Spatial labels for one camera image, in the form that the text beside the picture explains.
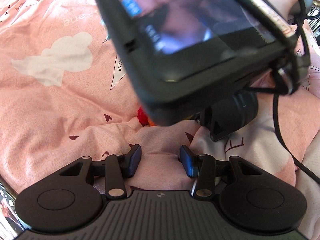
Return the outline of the pink patterned duvet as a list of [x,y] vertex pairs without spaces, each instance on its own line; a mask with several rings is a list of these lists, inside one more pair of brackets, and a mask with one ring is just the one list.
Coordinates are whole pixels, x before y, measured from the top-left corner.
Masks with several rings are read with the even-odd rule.
[[213,142],[194,121],[142,126],[140,105],[94,0],[1,0],[1,184],[21,192],[82,155],[94,160],[140,144],[128,190],[187,190],[180,146],[223,160],[240,155],[303,192],[299,227],[319,239],[319,186],[294,165],[319,174],[319,47],[304,24],[311,67],[301,89],[279,99],[284,144],[274,132],[271,95],[227,140]]

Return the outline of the smartphone with photo screen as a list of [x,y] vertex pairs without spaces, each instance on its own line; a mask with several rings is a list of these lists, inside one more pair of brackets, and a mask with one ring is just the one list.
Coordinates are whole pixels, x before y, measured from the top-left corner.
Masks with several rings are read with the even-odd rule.
[[15,197],[1,184],[1,213],[0,213],[0,231],[2,240],[15,239],[24,231],[16,211]]

